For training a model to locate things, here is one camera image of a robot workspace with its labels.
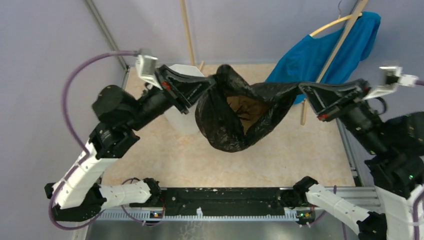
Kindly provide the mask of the white plastic trash bin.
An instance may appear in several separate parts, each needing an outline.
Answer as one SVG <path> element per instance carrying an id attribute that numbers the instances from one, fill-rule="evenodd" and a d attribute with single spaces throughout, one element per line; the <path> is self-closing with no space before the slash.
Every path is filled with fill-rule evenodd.
<path id="1" fill-rule="evenodd" d="M 192 65 L 174 64 L 171 65 L 169 68 L 183 75 L 195 77 L 204 76 L 203 73 L 196 66 Z M 196 105 L 193 105 L 189 109 L 188 114 L 183 114 L 180 113 L 180 111 L 175 106 L 173 106 L 164 113 L 164 116 L 171 124 L 171 126 L 180 134 L 193 135 L 200 131 L 195 119 L 195 110 Z"/>

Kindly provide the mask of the black trash bag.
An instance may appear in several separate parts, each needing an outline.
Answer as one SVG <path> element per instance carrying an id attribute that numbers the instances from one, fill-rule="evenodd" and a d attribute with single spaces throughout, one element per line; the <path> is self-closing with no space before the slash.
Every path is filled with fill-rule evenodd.
<path id="1" fill-rule="evenodd" d="M 197 102 L 195 121 L 220 151 L 243 151 L 271 133 L 301 91 L 297 82 L 248 84 L 230 65 L 212 75 L 216 84 Z"/>

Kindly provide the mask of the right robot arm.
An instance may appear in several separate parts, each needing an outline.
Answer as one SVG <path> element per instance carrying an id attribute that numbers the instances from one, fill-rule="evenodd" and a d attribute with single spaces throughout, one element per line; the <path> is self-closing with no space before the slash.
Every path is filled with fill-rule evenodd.
<path id="1" fill-rule="evenodd" d="M 383 213 L 354 205 L 310 176 L 293 186 L 299 206 L 317 206 L 361 240 L 421 240 L 424 237 L 424 114 L 382 121 L 369 99 L 377 89 L 366 80 L 344 84 L 301 82 L 299 89 L 322 122 L 339 119 L 364 149 Z"/>

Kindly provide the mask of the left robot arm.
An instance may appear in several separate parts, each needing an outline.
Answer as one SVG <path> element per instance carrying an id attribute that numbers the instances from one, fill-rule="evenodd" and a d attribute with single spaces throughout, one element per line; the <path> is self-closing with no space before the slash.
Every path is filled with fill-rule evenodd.
<path id="1" fill-rule="evenodd" d="M 141 97 L 117 85 L 105 87 L 92 105 L 99 123 L 83 144 L 81 155 L 60 181 L 45 186 L 54 224 L 88 221 L 122 205 L 155 207 L 161 202 L 161 189 L 153 178 L 113 186 L 98 184 L 98 178 L 140 139 L 136 131 L 170 108 L 188 114 L 216 80 L 179 73 L 166 65 L 151 70 L 137 67 L 136 71 L 145 83 Z"/>

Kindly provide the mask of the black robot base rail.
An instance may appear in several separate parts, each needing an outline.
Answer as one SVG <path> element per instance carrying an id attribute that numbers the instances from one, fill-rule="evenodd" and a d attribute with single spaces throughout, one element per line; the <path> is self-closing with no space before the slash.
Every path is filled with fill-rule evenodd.
<path id="1" fill-rule="evenodd" d="M 152 200 L 130 203 L 130 207 L 158 208 L 166 217 L 193 216 L 198 210 L 207 217 L 282 216 L 294 209 L 312 214 L 317 208 L 291 187 L 169 187 Z"/>

